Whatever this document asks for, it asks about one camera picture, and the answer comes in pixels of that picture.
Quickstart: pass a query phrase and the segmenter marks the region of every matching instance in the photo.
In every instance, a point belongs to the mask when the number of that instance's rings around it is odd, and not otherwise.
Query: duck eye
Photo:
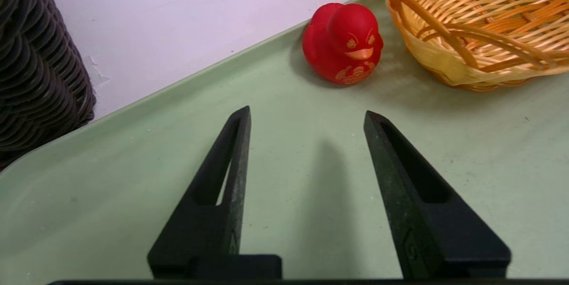
[[[352,38],[351,40],[348,40],[346,46],[348,46],[348,48],[354,48],[356,46],[356,41]]]

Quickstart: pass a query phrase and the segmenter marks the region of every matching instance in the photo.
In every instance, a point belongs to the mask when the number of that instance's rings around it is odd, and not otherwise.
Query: rubber duck
[[[370,76],[383,46],[375,15],[359,4],[323,5],[302,40],[307,62],[325,80],[337,84],[355,84]]]

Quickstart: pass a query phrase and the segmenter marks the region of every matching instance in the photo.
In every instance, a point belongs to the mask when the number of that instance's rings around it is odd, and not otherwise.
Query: light green tray
[[[146,254],[227,117],[250,105],[242,253],[287,278],[400,277],[362,130],[398,126],[513,252],[510,277],[569,277],[569,77],[477,94],[385,48],[365,82],[305,63],[299,25],[20,159],[0,176],[0,284],[147,278]]]

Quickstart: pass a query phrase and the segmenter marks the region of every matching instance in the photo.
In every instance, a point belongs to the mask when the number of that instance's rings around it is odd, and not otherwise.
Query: dark wicker basket
[[[93,119],[95,97],[53,0],[0,0],[0,169]]]

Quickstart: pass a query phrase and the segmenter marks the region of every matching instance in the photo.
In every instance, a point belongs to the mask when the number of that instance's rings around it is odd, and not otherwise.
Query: wicker basket
[[[474,91],[569,72],[569,0],[387,0],[409,51]]]
[[[93,119],[95,98],[53,0],[0,0],[0,169]]]

